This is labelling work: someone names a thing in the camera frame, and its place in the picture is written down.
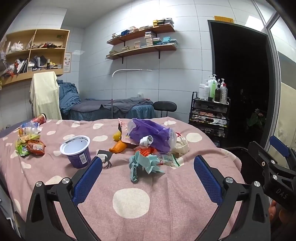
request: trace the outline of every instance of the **barcode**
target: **barcode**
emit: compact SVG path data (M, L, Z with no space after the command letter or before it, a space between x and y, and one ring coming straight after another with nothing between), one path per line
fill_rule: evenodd
M86 159L84 153L83 153L82 155L80 155L79 157L80 157L80 160L81 160L81 163L82 163L82 164L87 163L87 159Z

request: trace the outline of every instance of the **black rolling cart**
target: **black rolling cart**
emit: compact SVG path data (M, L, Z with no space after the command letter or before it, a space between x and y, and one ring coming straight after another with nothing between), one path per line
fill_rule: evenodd
M227 104L199 99L198 92L192 92L188 124L207 134L216 146L221 146L229 129L230 98Z

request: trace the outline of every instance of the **metal screw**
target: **metal screw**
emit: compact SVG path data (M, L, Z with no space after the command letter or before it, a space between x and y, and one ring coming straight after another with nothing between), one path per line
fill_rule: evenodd
M260 182L254 181L254 185L255 185L256 187L260 187Z
M39 182L36 182L36 187L40 187L42 185L42 182L39 181Z
M233 183L233 179L232 179L231 177L227 177L227 178L225 179L225 181L226 181L227 183Z
M67 184L69 181L70 181L70 179L66 177L62 180L62 183Z

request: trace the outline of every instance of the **purple plastic bag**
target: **purple plastic bag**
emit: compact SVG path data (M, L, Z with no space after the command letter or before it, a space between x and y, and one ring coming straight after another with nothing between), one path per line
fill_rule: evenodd
M151 147L162 152L170 152L176 145L176 133L171 128L165 128L151 120L138 120L133 118L128 123L129 136L136 142L143 137L151 135L153 142Z

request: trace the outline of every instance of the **blue gripper pad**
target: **blue gripper pad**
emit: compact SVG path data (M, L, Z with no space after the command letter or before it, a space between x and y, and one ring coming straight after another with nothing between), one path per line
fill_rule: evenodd
M290 155L288 147L277 139L275 136L269 138L269 143L272 145L283 157Z
M83 174L78 183L74 187L74 195L72 198L73 203L77 206L79 203L83 203L89 194L92 186L96 182L98 176L102 171L102 160L99 157L96 159Z
M221 186L214 178L211 171L207 168L199 156L195 157L193 166L211 201L220 206L223 201Z

